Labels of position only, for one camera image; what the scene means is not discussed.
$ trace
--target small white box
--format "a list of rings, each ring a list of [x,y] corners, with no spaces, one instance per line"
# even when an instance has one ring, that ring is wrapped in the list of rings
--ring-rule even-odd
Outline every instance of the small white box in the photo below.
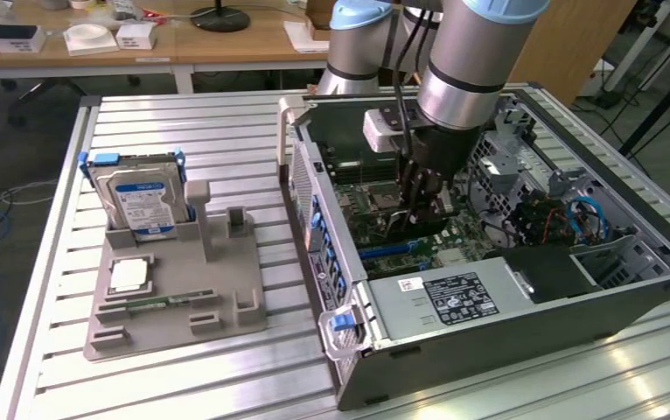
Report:
[[[115,37],[105,26],[79,24],[64,33],[66,46],[71,57],[119,51]]]
[[[616,70],[616,67],[604,59],[597,63],[597,66],[592,70],[590,78],[584,83],[582,91],[580,96],[594,96],[602,89],[602,81],[606,81],[610,74]]]
[[[154,24],[125,24],[117,32],[117,43],[125,50],[153,50],[157,44]]]
[[[38,53],[46,39],[40,26],[0,24],[2,53]]]

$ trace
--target black lamp base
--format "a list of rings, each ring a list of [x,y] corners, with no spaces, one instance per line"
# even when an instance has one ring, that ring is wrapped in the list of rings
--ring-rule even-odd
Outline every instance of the black lamp base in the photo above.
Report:
[[[207,12],[202,16],[191,18],[191,22],[205,31],[211,32],[237,32],[250,26],[250,15],[239,9],[230,7],[221,8],[221,12],[215,7],[205,7],[193,12],[198,15]]]

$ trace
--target hard drive label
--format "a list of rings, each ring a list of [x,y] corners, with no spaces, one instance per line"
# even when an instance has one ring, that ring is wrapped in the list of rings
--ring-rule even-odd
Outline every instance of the hard drive label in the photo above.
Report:
[[[162,201],[166,193],[163,182],[117,186],[127,224],[138,234],[153,235],[173,230],[173,207]]]
[[[423,287],[447,326],[498,313],[497,304],[476,273],[423,282]]]

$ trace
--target slotted metal surface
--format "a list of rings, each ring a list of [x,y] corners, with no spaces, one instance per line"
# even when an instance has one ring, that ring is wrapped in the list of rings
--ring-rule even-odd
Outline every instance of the slotted metal surface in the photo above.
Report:
[[[534,98],[670,220],[670,199],[633,173],[545,92]],[[0,418],[465,419],[670,417],[670,302],[617,336],[347,413],[335,396],[275,177],[275,109],[286,92],[105,98],[82,108],[72,165],[91,152],[181,146],[207,179],[209,211],[247,206],[270,328],[100,363],[82,347],[106,215],[74,171],[59,186],[0,391]],[[578,165],[538,129],[560,166]]]

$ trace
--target white label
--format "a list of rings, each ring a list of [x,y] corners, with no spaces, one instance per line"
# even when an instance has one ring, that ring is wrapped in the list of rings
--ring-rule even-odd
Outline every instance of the white label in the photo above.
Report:
[[[127,224],[141,235],[158,235],[174,228],[173,207],[162,201],[167,193],[163,182],[117,186]]]
[[[417,291],[423,288],[423,279],[421,277],[406,278],[398,280],[397,283],[401,286],[401,291]]]
[[[170,62],[173,59],[169,57],[138,57],[135,59],[137,63],[166,63]]]

